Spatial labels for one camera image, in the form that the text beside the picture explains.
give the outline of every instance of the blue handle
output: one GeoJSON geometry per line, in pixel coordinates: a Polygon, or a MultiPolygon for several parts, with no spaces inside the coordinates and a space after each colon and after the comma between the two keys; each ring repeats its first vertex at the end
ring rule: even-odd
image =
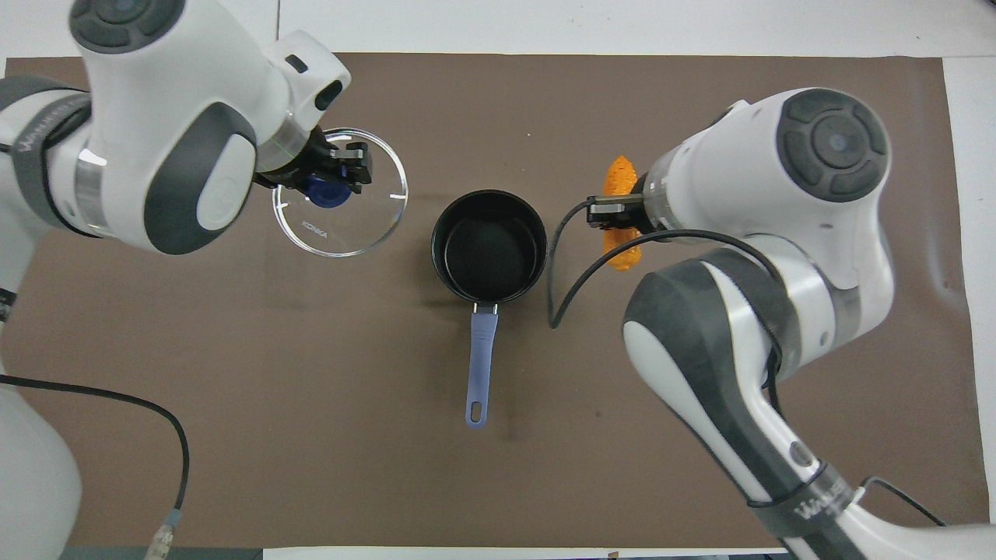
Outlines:
{"type": "Polygon", "coordinates": [[[467,381],[467,425],[484,427],[488,420],[488,389],[491,385],[491,349],[498,329],[498,306],[494,312],[470,315],[470,379],[467,381]]]}

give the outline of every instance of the brown table surface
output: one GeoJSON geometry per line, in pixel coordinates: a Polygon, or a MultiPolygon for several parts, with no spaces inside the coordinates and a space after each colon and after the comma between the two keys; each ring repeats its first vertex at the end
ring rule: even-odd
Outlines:
{"type": "MultiPolygon", "coordinates": [[[[488,426],[463,423],[470,305],[439,282],[428,239],[462,193],[501,188],[552,231],[627,155],[640,172],[738,99],[849,92],[895,154],[881,220],[892,313],[781,387],[797,433],[852,483],[878,474],[953,522],[987,494],[947,104],[939,60],[350,54],[328,126],[376,133],[411,199],[373,253],[327,260],[284,238],[269,191],[184,257],[53,233],[7,326],[11,375],[152,399],[184,422],[184,546],[772,546],[733,485],[633,371],[621,317],[643,273],[703,250],[644,251],[597,274],[563,326],[542,284],[503,305],[488,426]]],[[[8,75],[82,85],[76,59],[8,75]]],[[[581,222],[559,292],[601,250],[581,222]]],[[[171,503],[175,438],[144,410],[29,392],[83,476],[74,544],[140,545],[171,503]]],[[[885,492],[864,504],[924,524],[885,492]]]]}

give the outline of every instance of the black cable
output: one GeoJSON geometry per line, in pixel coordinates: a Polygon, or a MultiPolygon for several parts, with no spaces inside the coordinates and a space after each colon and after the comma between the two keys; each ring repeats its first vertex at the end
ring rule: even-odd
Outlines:
{"type": "Polygon", "coordinates": [[[936,524],[937,526],[939,526],[939,527],[946,527],[947,526],[947,522],[945,522],[940,517],[937,517],[933,513],[930,513],[930,511],[927,510],[927,508],[923,507],[922,505],[919,504],[919,502],[917,502],[913,498],[909,497],[909,494],[907,494],[906,492],[903,492],[899,488],[896,488],[891,483],[889,483],[887,480],[883,480],[881,478],[878,478],[877,476],[869,476],[868,478],[866,478],[859,485],[859,488],[866,488],[869,484],[878,484],[881,487],[885,488],[886,490],[888,490],[888,491],[892,492],[893,494],[899,496],[899,498],[901,498],[902,501],[904,501],[904,502],[908,503],[909,505],[913,506],[914,508],[916,508],[917,511],[919,511],[923,515],[926,515],[927,518],[930,519],[931,521],[933,521],[934,524],[936,524]]]}
{"type": "MultiPolygon", "coordinates": [[[[581,287],[585,284],[585,282],[588,281],[589,278],[592,277],[593,274],[596,273],[596,271],[602,268],[603,265],[605,265],[607,262],[612,260],[617,255],[620,255],[632,249],[633,247],[636,247],[643,243],[647,243],[649,241],[658,241],[661,239],[676,239],[681,237],[693,237],[698,239],[709,239],[712,241],[719,241],[721,243],[726,243],[727,245],[736,247],[737,249],[740,249],[741,251],[754,257],[761,264],[761,266],[768,271],[768,274],[770,274],[771,277],[775,279],[775,281],[777,281],[781,286],[783,287],[785,286],[785,280],[782,278],[782,275],[778,271],[778,268],[775,267],[775,264],[771,262],[771,259],[769,259],[764,253],[759,251],[753,245],[746,243],[741,239],[732,237],[730,235],[726,235],[724,233],[719,233],[716,231],[708,231],[704,229],[667,229],[664,231],[654,231],[651,233],[646,233],[644,235],[641,235],[640,237],[637,237],[636,239],[631,239],[630,241],[627,241],[626,243],[619,245],[612,251],[609,251],[608,253],[605,253],[604,255],[599,257],[598,260],[592,263],[592,265],[589,266],[588,269],[585,270],[585,272],[583,272],[581,276],[578,277],[578,280],[575,281],[574,285],[571,286],[571,289],[568,290],[567,295],[564,296],[564,300],[561,303],[561,306],[557,310],[557,313],[555,315],[553,284],[554,284],[554,264],[556,259],[557,245],[558,243],[560,243],[560,236],[563,233],[564,228],[567,226],[568,222],[570,222],[571,219],[575,215],[577,215],[578,212],[585,209],[591,204],[592,202],[590,200],[586,200],[578,204],[574,208],[571,208],[571,210],[568,211],[567,215],[564,216],[564,219],[561,220],[560,224],[557,225],[557,229],[554,231],[553,240],[550,243],[550,251],[549,254],[547,255],[547,275],[548,275],[547,276],[547,321],[549,322],[551,329],[556,329],[557,327],[560,326],[561,321],[564,319],[564,314],[567,313],[568,306],[571,305],[571,302],[574,300],[574,297],[578,294],[578,291],[581,290],[581,287]]],[[[774,338],[772,329],[768,325],[763,324],[763,322],[762,322],[762,327],[768,333],[769,337],[771,337],[773,344],[772,354],[767,364],[768,379],[766,385],[768,387],[768,399],[771,402],[771,408],[775,410],[775,412],[778,414],[779,417],[784,419],[785,416],[782,414],[782,406],[778,400],[778,389],[777,389],[777,380],[776,380],[776,378],[778,377],[777,376],[778,369],[782,362],[782,350],[781,346],[778,344],[778,341],[776,341],[774,338]]]]}
{"type": "Polygon", "coordinates": [[[0,375],[0,383],[13,385],[17,387],[26,387],[29,389],[44,389],[48,391],[62,391],[64,393],[76,393],[79,395],[91,395],[94,397],[103,397],[105,399],[112,399],[114,401],[121,401],[123,403],[131,403],[132,405],[138,405],[159,414],[165,419],[169,420],[169,423],[173,425],[176,430],[176,435],[180,439],[180,451],[183,454],[183,471],[180,474],[180,487],[176,492],[176,501],[173,505],[173,509],[179,509],[183,505],[183,495],[186,493],[187,478],[190,475],[190,449],[187,446],[186,432],[183,431],[183,426],[180,425],[180,420],[178,420],[173,413],[164,409],[163,407],[146,401],[145,399],[140,399],[138,397],[133,397],[131,395],[126,395],[124,393],[118,393],[115,391],[108,391],[106,389],[96,389],[93,387],[86,387],[82,385],[72,385],[67,383],[57,383],[51,381],[39,381],[39,380],[29,380],[25,378],[15,378],[13,376],[0,375]]]}

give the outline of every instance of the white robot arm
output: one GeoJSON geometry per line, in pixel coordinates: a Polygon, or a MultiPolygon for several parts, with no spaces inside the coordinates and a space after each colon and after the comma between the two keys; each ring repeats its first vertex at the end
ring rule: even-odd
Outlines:
{"type": "Polygon", "coordinates": [[[890,150],[863,103],[805,89],[740,102],[666,154],[634,190],[643,229],[740,238],[781,278],[732,249],[648,274],[625,312],[625,347],[797,558],[991,558],[994,526],[911,529],[862,509],[761,393],[772,371],[785,379],[888,313],[877,207],[890,150]]]}
{"type": "MultiPolygon", "coordinates": [[[[364,146],[336,152],[317,129],[350,74],[308,35],[261,50],[214,0],[77,0],[69,25],[91,93],[0,80],[0,330],[52,229],[182,254],[229,226],[254,180],[370,182],[364,146]]],[[[6,385],[0,480],[0,556],[57,558],[79,475],[6,385]]]]}

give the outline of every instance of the orange object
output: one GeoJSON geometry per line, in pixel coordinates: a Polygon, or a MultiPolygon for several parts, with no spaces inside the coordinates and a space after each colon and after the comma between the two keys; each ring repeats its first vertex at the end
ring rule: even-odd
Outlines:
{"type": "MultiPolygon", "coordinates": [[[[615,196],[629,194],[632,186],[636,184],[636,169],[628,159],[620,155],[613,161],[606,173],[606,185],[603,194],[615,196]]],[[[639,237],[639,231],[635,228],[629,229],[607,229],[603,234],[603,254],[619,247],[623,243],[639,237]]],[[[642,253],[639,247],[633,247],[609,261],[613,268],[619,272],[629,270],[634,264],[639,262],[642,253]]]]}

